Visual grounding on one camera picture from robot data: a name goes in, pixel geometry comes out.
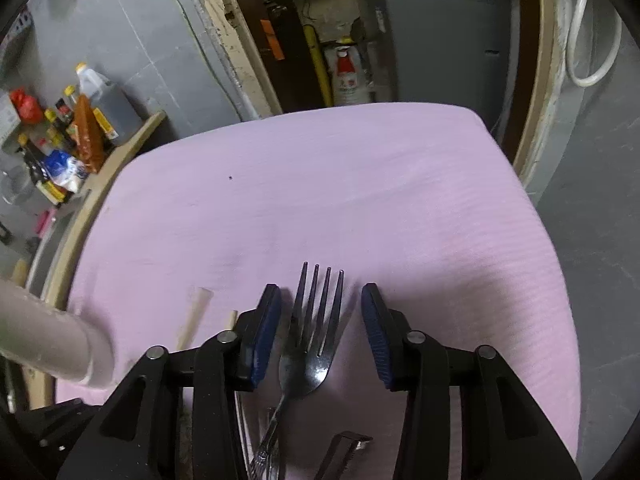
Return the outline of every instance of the plastic bag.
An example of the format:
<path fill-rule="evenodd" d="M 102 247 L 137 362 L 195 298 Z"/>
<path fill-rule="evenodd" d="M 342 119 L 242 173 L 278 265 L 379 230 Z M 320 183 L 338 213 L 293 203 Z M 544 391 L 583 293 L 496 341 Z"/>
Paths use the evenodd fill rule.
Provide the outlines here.
<path fill-rule="evenodd" d="M 9 94 L 9 98 L 25 124 L 38 124 L 44 120 L 44 113 L 37 99 L 25 94 L 24 88 L 13 90 Z"/>
<path fill-rule="evenodd" d="M 95 120 L 89 99 L 80 94 L 76 105 L 76 127 L 78 128 L 78 155 L 86 170 L 98 173 L 104 164 L 102 131 Z"/>
<path fill-rule="evenodd" d="M 77 193 L 86 179 L 84 164 L 74 156 L 61 150 L 53 150 L 44 159 L 44 166 L 54 184 L 72 193 Z"/>

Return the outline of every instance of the white cable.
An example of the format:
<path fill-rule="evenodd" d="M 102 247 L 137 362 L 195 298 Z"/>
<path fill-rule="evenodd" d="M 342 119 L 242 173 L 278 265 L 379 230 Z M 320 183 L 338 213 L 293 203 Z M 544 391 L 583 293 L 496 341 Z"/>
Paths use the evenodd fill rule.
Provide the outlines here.
<path fill-rule="evenodd" d="M 622 37 L 622 20 L 620 15 L 616 12 L 616 31 L 613 39 L 613 45 L 607 55 L 607 59 L 604 60 L 602 66 L 596 70 L 590 76 L 580 78 L 575 75 L 575 45 L 578 41 L 578 33 L 580 32 L 580 26 L 582 25 L 582 17 L 584 16 L 584 9 L 587 6 L 587 0 L 577 0 L 575 3 L 574 17 L 571 21 L 571 27 L 569 28 L 569 37 L 566 42 L 566 71 L 571 81 L 575 85 L 583 88 L 593 86 L 600 81 L 607 72 L 613 66 L 620 49 L 620 38 Z"/>

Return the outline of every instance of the red bag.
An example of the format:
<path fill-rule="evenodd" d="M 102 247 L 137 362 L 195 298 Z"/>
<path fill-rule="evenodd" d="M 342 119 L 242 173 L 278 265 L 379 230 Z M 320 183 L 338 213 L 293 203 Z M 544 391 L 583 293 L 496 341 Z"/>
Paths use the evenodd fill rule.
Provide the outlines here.
<path fill-rule="evenodd" d="M 44 120 L 44 113 L 42 113 L 42 108 L 40 108 L 37 99 L 25 94 L 24 88 L 13 90 L 9 94 L 9 98 L 14 104 L 15 109 L 18 110 L 18 115 L 22 119 L 22 122 L 26 124 L 38 124 Z"/>

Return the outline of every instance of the gray floor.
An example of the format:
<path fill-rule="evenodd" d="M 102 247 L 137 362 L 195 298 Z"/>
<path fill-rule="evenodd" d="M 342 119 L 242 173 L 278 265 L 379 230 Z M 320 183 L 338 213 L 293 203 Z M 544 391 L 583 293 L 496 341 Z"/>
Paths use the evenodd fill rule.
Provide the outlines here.
<path fill-rule="evenodd" d="M 612 73 L 585 94 L 538 211 L 578 334 L 578 466 L 588 480 L 640 410 L 640 51 L 626 30 Z"/>

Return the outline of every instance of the fork handle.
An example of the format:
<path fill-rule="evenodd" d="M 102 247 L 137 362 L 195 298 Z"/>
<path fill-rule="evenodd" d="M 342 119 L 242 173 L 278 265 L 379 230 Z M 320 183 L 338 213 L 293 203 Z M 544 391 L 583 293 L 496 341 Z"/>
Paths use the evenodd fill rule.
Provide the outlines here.
<path fill-rule="evenodd" d="M 280 415 L 284 410 L 284 406 L 287 403 L 287 397 L 283 394 L 280 397 L 280 402 L 276 407 L 271 420 L 269 421 L 269 425 L 267 427 L 267 431 L 264 434 L 264 437 L 261 439 L 258 449 L 255 451 L 254 459 L 251 460 L 251 464 L 249 465 L 249 478 L 250 480 L 260 480 L 262 478 L 262 474 L 269 463 L 269 455 L 273 450 L 273 446 L 275 445 L 278 439 L 278 424 L 280 421 Z"/>

